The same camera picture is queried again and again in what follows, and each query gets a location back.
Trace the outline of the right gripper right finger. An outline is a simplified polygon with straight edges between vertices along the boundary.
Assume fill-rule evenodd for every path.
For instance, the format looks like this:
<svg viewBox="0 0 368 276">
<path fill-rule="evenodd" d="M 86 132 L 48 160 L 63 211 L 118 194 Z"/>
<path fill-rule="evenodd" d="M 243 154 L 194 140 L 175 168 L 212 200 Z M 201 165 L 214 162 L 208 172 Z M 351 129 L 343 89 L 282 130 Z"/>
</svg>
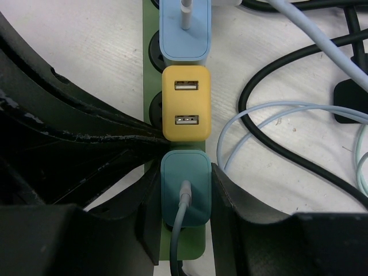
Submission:
<svg viewBox="0 0 368 276">
<path fill-rule="evenodd" d="M 217 275 L 366 275 L 367 214 L 286 214 L 212 166 Z"/>
</svg>

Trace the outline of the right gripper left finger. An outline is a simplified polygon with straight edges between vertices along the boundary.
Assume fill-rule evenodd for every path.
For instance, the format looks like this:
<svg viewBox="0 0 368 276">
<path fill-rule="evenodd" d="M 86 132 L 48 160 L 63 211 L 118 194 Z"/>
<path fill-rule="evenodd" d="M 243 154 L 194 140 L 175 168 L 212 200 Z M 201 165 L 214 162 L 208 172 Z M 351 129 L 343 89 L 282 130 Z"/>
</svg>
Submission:
<svg viewBox="0 0 368 276">
<path fill-rule="evenodd" d="M 160 153 L 1 159 L 2 275 L 152 275 Z"/>
</svg>

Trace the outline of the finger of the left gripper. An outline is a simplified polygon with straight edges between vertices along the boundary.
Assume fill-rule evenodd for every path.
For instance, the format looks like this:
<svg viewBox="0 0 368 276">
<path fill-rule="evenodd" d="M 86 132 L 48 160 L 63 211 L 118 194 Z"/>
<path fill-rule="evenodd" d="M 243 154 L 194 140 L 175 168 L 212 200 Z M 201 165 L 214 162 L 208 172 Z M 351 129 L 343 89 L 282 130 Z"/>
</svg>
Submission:
<svg viewBox="0 0 368 276">
<path fill-rule="evenodd" d="M 1 18 L 1 198 L 86 206 L 168 151 L 161 131 L 59 75 Z"/>
</svg>

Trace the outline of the green power strip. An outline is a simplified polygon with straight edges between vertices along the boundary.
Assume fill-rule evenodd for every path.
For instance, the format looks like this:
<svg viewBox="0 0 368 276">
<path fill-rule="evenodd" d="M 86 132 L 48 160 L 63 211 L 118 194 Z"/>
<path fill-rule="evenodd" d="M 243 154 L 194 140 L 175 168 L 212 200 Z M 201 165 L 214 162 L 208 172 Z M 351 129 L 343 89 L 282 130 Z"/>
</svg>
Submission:
<svg viewBox="0 0 368 276">
<path fill-rule="evenodd" d="M 143 0 L 143 102 L 144 121 L 162 129 L 162 72 L 164 58 L 159 48 L 159 1 Z M 206 226 L 184 228 L 178 243 L 178 259 L 195 260 L 206 249 Z"/>
</svg>

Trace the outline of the teal charger plug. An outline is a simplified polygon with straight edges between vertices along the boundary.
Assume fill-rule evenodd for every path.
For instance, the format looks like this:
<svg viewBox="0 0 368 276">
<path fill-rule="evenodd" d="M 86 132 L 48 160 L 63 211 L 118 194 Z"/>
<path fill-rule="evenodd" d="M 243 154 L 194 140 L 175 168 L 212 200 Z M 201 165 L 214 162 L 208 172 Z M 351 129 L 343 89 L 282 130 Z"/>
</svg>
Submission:
<svg viewBox="0 0 368 276">
<path fill-rule="evenodd" d="M 212 167 L 204 151 L 173 150 L 160 165 L 163 221 L 174 225 L 179 206 L 187 201 L 184 228 L 200 227 L 210 219 L 212 207 Z"/>
</svg>

